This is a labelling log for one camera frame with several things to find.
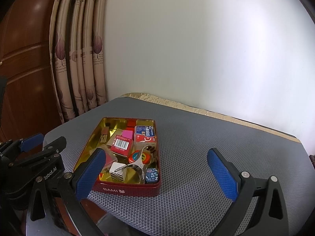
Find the wooden door panel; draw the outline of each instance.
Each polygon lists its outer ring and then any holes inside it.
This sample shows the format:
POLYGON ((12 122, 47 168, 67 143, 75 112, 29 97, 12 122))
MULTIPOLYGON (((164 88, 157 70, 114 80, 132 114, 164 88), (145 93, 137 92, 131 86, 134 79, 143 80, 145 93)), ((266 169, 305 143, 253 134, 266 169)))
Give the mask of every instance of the wooden door panel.
POLYGON ((48 42, 43 42, 6 54, 0 67, 0 75, 5 75, 8 82, 11 82, 36 68, 47 66, 49 66, 49 46, 48 42))
POLYGON ((0 141, 46 134, 61 124, 49 60, 54 0, 15 0, 0 23, 0 75, 8 78, 0 141))
POLYGON ((60 125, 56 104, 51 103, 54 93, 48 78, 50 67, 42 67, 8 83, 1 127, 5 136, 18 139, 46 134, 60 125))

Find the small red box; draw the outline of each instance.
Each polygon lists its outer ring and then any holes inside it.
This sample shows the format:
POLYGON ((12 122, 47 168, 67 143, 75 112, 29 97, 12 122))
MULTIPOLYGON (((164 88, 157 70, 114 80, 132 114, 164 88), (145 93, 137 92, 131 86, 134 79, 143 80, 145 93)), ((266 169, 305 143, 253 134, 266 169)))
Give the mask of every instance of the small red box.
POLYGON ((132 139, 117 135, 114 139, 113 145, 111 146, 111 151, 124 158, 128 158, 131 154, 132 148, 133 148, 132 139))
POLYGON ((127 128, 134 128, 137 125, 135 120, 128 120, 127 121, 127 128))

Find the barcode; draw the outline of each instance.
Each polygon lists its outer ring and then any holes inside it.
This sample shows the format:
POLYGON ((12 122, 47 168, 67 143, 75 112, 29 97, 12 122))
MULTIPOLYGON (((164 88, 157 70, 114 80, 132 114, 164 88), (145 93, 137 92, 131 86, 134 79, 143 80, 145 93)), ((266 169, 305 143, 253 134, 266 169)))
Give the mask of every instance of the barcode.
POLYGON ((127 150, 129 143, 127 141, 116 139, 114 146, 127 150))

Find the grey padded surface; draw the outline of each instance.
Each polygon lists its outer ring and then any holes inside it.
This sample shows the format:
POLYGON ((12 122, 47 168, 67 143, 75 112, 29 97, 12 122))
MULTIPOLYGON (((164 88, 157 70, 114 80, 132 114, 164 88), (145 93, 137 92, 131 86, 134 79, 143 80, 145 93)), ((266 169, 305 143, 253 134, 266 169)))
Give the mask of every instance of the grey padded surface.
MULTIPOLYGON (((125 223, 152 236, 209 235, 231 204, 207 165, 207 151, 218 148, 238 170, 254 177, 278 177, 287 205, 289 235, 315 206, 315 170, 302 144, 285 138, 133 98, 116 98, 50 131, 44 144, 67 139, 61 153, 72 171, 91 132, 103 117, 156 121, 162 186, 156 197, 130 197, 92 191, 89 199, 125 223)), ((237 234, 254 210, 253 199, 237 234)))

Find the metal clip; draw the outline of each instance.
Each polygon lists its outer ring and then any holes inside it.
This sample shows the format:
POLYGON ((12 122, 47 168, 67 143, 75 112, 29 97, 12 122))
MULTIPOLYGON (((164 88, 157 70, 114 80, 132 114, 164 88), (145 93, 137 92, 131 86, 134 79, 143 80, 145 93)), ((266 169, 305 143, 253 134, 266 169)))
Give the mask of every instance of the metal clip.
POLYGON ((146 170, 149 167, 149 165, 155 161, 156 156, 157 156, 157 152, 156 152, 156 150, 152 151, 152 146, 150 146, 150 145, 145 146, 141 149, 140 152, 138 152, 138 155, 137 155, 137 157, 133 163, 130 163, 130 164, 124 165, 120 168, 117 168, 114 172, 120 171, 124 168, 134 168, 137 171, 140 171, 140 174, 139 174, 140 183, 144 183, 146 170), (145 149, 150 150, 150 152, 152 152, 152 157, 151 157, 150 163, 146 164, 146 165, 144 165, 142 163, 142 153, 143 153, 143 150, 145 150, 145 149))

